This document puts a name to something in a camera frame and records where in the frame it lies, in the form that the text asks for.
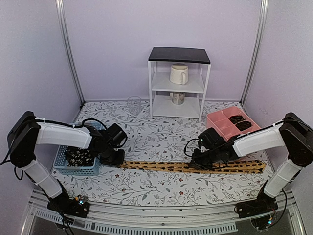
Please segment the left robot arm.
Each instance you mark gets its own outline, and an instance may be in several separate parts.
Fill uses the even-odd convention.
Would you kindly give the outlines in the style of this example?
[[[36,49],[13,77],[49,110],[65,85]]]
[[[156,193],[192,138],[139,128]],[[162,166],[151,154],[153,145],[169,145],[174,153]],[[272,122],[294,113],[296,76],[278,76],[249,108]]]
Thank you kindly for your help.
[[[61,212],[69,212],[73,203],[63,185],[37,160],[37,145],[51,144],[87,149],[100,158],[103,165],[122,165],[125,152],[122,147],[127,134],[116,123],[101,130],[89,125],[92,118],[80,124],[67,124],[38,118],[33,112],[25,112],[8,133],[8,152],[1,164],[10,162],[20,168],[46,194]]]

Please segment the yellow beetle-print tie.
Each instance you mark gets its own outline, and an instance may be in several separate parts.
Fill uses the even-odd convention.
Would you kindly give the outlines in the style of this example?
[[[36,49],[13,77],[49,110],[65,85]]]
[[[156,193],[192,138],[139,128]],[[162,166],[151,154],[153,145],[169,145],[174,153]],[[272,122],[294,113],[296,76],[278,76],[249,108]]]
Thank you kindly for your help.
[[[196,170],[190,168],[186,162],[147,161],[124,161],[120,168],[193,174],[261,174],[266,168],[266,163],[260,160],[230,161],[226,164],[214,163],[213,166],[225,166],[225,168]]]

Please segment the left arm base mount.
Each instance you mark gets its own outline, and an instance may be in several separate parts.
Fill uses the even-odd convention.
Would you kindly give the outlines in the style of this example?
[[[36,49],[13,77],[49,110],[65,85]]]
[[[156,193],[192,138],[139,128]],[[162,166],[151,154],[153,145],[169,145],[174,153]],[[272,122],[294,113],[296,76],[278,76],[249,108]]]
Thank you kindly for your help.
[[[67,194],[60,194],[55,198],[48,197],[47,208],[56,211],[61,215],[72,215],[80,218],[86,218],[89,213],[90,203],[81,204],[76,199],[71,199]]]

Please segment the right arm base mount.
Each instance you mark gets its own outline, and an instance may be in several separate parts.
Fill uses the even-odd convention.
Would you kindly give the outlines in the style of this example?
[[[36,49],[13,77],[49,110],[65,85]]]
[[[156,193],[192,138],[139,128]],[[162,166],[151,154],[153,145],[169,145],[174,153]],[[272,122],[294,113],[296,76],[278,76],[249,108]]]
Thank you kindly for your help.
[[[256,199],[237,203],[234,211],[239,218],[246,218],[251,216],[260,215],[267,212],[272,212],[278,209],[275,198],[267,196],[265,193],[260,192]]]

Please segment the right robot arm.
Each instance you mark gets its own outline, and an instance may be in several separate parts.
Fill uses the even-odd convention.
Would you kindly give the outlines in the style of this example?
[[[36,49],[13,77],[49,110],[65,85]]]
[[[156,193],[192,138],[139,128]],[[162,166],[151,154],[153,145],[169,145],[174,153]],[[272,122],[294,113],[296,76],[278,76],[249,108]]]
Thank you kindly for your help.
[[[282,189],[313,161],[313,129],[294,113],[287,113],[282,120],[270,126],[232,136],[227,141],[214,128],[202,132],[197,140],[198,148],[193,151],[188,164],[197,170],[215,170],[213,163],[237,160],[261,150],[287,149],[287,158],[253,202],[256,213],[264,213],[270,208],[272,200]]]

